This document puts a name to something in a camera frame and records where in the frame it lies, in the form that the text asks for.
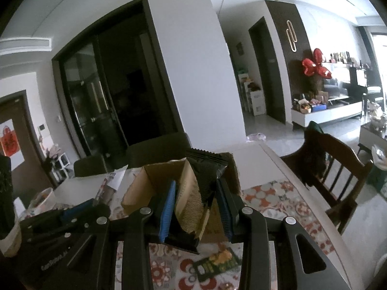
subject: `sliding glass door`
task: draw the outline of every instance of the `sliding glass door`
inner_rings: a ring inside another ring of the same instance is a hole
[[[127,145],[104,91],[96,47],[96,41],[90,42],[60,62],[63,89],[86,154],[102,154],[117,166],[117,161],[125,156]]]

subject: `screw head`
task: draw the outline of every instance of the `screw head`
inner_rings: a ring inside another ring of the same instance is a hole
[[[108,222],[108,219],[104,216],[97,218],[97,223],[99,225],[104,225],[106,222]]]
[[[296,223],[296,220],[293,217],[286,217],[285,221],[287,224],[294,225]]]
[[[251,207],[246,206],[242,208],[242,212],[245,215],[251,215],[253,213],[253,209]]]
[[[142,207],[140,209],[140,213],[142,213],[143,215],[150,214],[151,211],[152,211],[152,209],[150,209],[149,207]]]

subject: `transparent plastic bag on floor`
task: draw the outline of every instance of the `transparent plastic bag on floor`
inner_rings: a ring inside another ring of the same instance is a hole
[[[249,136],[246,137],[246,142],[255,142],[255,141],[265,141],[266,140],[266,135],[262,133],[255,133],[255,134],[250,134]]]

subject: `foil balloon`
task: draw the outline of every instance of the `foil balloon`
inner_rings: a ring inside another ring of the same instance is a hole
[[[313,51],[314,62],[311,59],[304,59],[302,61],[302,66],[304,67],[304,74],[306,76],[312,76],[315,73],[320,75],[323,78],[331,79],[332,73],[321,65],[322,63],[322,52],[319,48],[316,48]]]

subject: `coffee table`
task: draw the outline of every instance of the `coffee table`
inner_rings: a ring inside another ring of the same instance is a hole
[[[387,130],[376,130],[371,122],[363,124],[360,127],[359,136],[359,151],[364,150],[371,153],[373,145],[377,145],[383,150],[387,150],[387,140],[384,138],[387,135]]]

